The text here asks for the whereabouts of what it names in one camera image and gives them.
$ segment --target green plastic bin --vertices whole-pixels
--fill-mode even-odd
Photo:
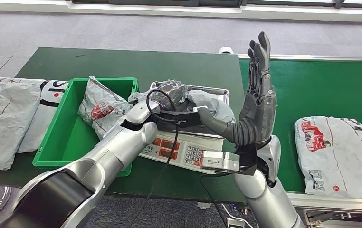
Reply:
[[[138,90],[138,79],[134,77],[97,78],[99,82],[125,100]],[[67,165],[88,153],[100,140],[94,129],[87,125],[77,110],[82,103],[88,78],[70,80],[54,118],[33,160],[41,169],[55,169]],[[132,164],[118,174],[131,173]]]

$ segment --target black cable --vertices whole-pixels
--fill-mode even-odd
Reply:
[[[147,97],[146,97],[146,105],[147,105],[147,109],[149,109],[149,112],[150,114],[152,114],[153,116],[155,116],[156,118],[158,119],[161,119],[163,121],[167,121],[167,122],[174,122],[174,120],[169,120],[169,119],[165,119],[165,118],[162,118],[160,116],[158,116],[156,113],[154,113],[152,111],[152,109],[150,108],[149,106],[149,97],[150,97],[150,94],[152,94],[152,92],[160,92],[162,94],[164,94],[170,101],[171,105],[172,105],[172,108],[173,110],[175,111],[175,105],[173,103],[173,101],[170,99],[170,97],[168,96],[167,93],[163,92],[162,90],[158,90],[158,89],[154,89],[152,91],[150,91],[148,94],[147,94]],[[170,152],[170,155],[167,159],[167,162],[166,164],[164,165],[164,167],[162,168],[162,171],[160,172],[159,174],[159,177],[157,178],[156,182],[153,184],[152,188],[150,189],[150,192],[149,194],[147,195],[147,197],[145,198],[145,200],[143,201],[141,207],[139,208],[139,211],[136,213],[136,215],[133,217],[132,221],[128,224],[128,226],[126,228],[130,228],[132,226],[132,224],[135,222],[135,220],[138,218],[139,214],[142,212],[142,209],[144,208],[145,204],[147,203],[147,201],[149,200],[149,198],[152,196],[153,194],[153,191],[154,191],[154,188],[156,187],[156,185],[160,182],[160,179],[162,178],[164,172],[166,171],[166,168],[169,166],[169,163],[170,163],[170,160],[172,158],[172,155],[174,154],[174,150],[175,150],[175,147],[176,147],[176,144],[177,144],[177,139],[178,139],[178,125],[175,125],[175,137],[174,137],[174,144],[172,145],[172,149],[171,149],[171,152]]]
[[[219,173],[219,174],[203,174],[200,176],[199,180],[200,180],[200,184],[202,185],[202,187],[205,189],[206,193],[208,194],[210,200],[212,201],[212,203],[215,205],[216,207],[216,210],[218,211],[220,217],[221,217],[221,220],[223,221],[224,223],[224,226],[226,228],[228,228],[227,226],[227,222],[226,222],[226,219],[223,217],[223,215],[221,214],[221,211],[218,207],[218,205],[216,204],[214,198],[212,197],[212,195],[209,193],[208,189],[206,188],[206,186],[203,184],[203,181],[202,179],[205,178],[205,177],[224,177],[224,176],[227,176],[229,175],[230,173]]]
[[[152,116],[154,116],[155,118],[157,118],[157,119],[159,119],[159,120],[166,121],[166,122],[175,122],[175,121],[177,121],[177,120],[175,120],[175,119],[170,120],[170,119],[166,119],[166,118],[160,117],[160,116],[158,116],[156,113],[154,113],[154,112],[152,111],[152,109],[150,108],[150,105],[149,105],[149,97],[150,97],[150,95],[151,95],[152,93],[154,93],[154,92],[159,92],[159,93],[164,94],[164,95],[167,97],[167,99],[169,99],[169,101],[170,101],[170,103],[171,103],[171,106],[172,106],[172,108],[173,108],[173,111],[175,111],[174,102],[171,100],[170,96],[168,96],[167,93],[163,92],[163,91],[160,90],[160,89],[152,89],[152,90],[147,94],[147,96],[146,96],[146,105],[147,105],[147,109],[149,110],[150,114],[151,114]]]

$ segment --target stainless steel tray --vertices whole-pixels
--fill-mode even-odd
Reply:
[[[153,82],[150,85],[150,89],[155,89],[159,87],[159,85],[162,82]],[[188,85],[191,90],[192,89],[198,89],[205,91],[209,94],[215,95],[219,100],[223,101],[227,105],[230,103],[230,91],[227,89],[220,89],[220,88],[211,88],[211,87],[204,87],[204,86],[197,86],[197,85]],[[160,123],[158,124],[158,129],[161,131],[168,131],[168,132],[174,132],[175,127],[168,123]],[[190,135],[197,135],[197,136],[204,136],[204,137],[210,137],[210,138],[218,138],[223,139],[220,135],[216,134],[215,132],[209,130],[205,126],[195,126],[195,127],[187,127],[187,128],[180,128],[179,133],[182,134],[190,134]]]

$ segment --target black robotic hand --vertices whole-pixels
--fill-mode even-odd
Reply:
[[[198,108],[204,126],[225,137],[231,143],[248,145],[268,140],[276,114],[276,94],[269,73],[270,43],[262,31],[259,43],[251,41],[248,90],[238,123],[225,123],[212,116],[208,109]]]

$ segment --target floor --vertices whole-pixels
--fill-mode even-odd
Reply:
[[[272,54],[362,57],[361,23],[0,12],[0,76],[14,77],[38,47],[217,53],[230,46],[246,53],[262,30]],[[125,227],[141,201],[105,196],[87,227]],[[245,218],[255,224],[252,214]],[[223,226],[214,207],[153,199],[133,227]]]

